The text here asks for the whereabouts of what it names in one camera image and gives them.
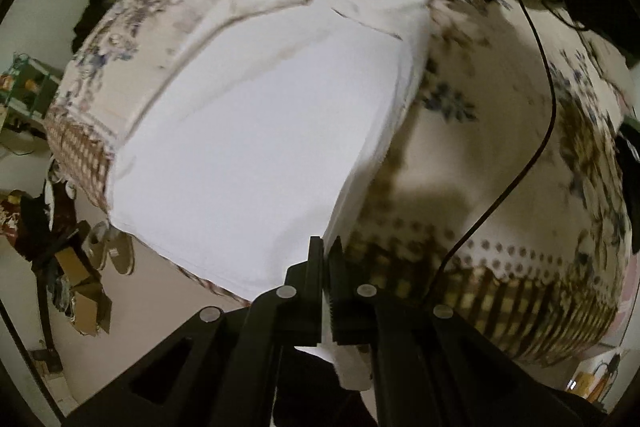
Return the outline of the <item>white t-shirt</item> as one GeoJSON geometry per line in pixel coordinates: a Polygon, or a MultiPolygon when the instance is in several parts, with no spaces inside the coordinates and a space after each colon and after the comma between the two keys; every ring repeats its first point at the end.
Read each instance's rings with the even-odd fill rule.
{"type": "Polygon", "coordinates": [[[346,239],[426,62],[431,0],[229,0],[112,167],[110,218],[236,297],[346,239]]]}

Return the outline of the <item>red bag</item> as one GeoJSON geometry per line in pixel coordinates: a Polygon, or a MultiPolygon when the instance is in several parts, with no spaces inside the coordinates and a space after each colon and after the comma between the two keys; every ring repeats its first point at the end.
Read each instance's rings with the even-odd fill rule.
{"type": "Polygon", "coordinates": [[[22,204],[29,199],[30,196],[20,190],[1,195],[1,235],[6,238],[12,247],[27,233],[22,204]]]}

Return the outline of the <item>floral bed cover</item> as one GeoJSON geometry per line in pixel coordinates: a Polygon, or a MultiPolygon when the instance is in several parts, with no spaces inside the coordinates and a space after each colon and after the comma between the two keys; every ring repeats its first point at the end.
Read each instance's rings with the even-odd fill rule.
{"type": "MultiPolygon", "coordinates": [[[[228,1],[117,0],[67,64],[47,138],[110,221],[119,147],[228,1]]],[[[579,355],[615,321],[631,259],[614,146],[625,61],[522,0],[430,13],[416,95],[345,253],[400,297],[444,269],[445,303],[516,361],[579,355]]]]}

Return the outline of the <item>brown slipper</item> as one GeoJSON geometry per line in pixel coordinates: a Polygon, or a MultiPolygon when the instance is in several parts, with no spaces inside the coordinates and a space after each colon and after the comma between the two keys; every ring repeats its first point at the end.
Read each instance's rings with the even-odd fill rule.
{"type": "Polygon", "coordinates": [[[131,236],[108,221],[97,223],[82,243],[82,249],[95,270],[103,270],[111,261],[120,275],[134,272],[134,245],[131,236]]]}

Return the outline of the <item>teal storage rack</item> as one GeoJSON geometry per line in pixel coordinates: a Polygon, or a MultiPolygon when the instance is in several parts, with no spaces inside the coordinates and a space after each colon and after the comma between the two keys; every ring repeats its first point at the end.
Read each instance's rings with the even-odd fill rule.
{"type": "Polygon", "coordinates": [[[10,67],[1,74],[1,128],[43,133],[44,117],[62,75],[61,69],[14,53],[10,67]]]}

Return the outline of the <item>black clothes pile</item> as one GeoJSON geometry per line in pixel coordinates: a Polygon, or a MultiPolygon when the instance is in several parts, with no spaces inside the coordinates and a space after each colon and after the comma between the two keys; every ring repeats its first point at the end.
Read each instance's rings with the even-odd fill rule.
{"type": "Polygon", "coordinates": [[[84,41],[87,39],[96,24],[102,20],[105,13],[117,0],[89,0],[88,5],[82,12],[79,22],[74,26],[72,41],[72,52],[76,53],[84,41]]]}

